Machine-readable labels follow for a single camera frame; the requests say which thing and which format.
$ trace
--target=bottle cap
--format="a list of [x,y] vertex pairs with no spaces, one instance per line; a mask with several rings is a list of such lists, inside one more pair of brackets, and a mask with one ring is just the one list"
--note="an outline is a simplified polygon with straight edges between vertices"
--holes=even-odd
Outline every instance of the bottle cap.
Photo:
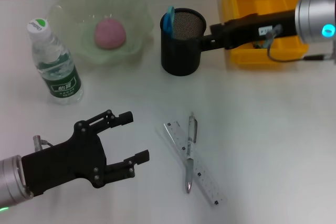
[[27,25],[28,34],[33,42],[44,40],[50,37],[51,29],[44,18],[35,18]]

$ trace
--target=plastic bottle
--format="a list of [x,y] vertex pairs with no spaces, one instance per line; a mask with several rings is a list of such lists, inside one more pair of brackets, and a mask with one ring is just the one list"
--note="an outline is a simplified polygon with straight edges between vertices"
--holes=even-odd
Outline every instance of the plastic bottle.
[[83,96],[81,81],[69,50],[51,32],[48,21],[31,20],[27,25],[33,42],[33,61],[46,83],[53,100],[58,104],[71,104]]

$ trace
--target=glass bowl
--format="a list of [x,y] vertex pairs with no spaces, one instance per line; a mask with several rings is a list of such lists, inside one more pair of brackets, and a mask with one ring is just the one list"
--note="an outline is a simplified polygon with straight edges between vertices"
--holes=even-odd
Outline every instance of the glass bowl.
[[[93,38],[97,23],[108,17],[121,22],[126,31],[126,42],[109,50],[96,46]],[[97,65],[116,63],[139,52],[154,26],[145,0],[59,0],[47,20],[74,56]]]

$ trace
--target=yellow plastic box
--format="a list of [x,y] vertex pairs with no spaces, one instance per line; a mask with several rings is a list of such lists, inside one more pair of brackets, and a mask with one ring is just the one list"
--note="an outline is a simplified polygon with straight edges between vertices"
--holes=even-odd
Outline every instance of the yellow plastic box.
[[[241,18],[252,13],[268,14],[295,9],[298,0],[223,0],[224,21]],[[271,54],[277,59],[301,58],[308,45],[301,43],[298,36],[275,39]],[[252,43],[226,51],[231,62],[244,69],[277,69],[283,63],[271,61],[266,49],[254,49]]]

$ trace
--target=black pen holder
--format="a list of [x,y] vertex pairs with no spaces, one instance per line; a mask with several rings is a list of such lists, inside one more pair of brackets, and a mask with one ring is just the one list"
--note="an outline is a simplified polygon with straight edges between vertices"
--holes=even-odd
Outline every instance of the black pen holder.
[[204,17],[188,8],[175,9],[173,38],[163,30],[161,18],[161,65],[175,76],[187,76],[197,70],[201,60],[200,38],[206,29]]

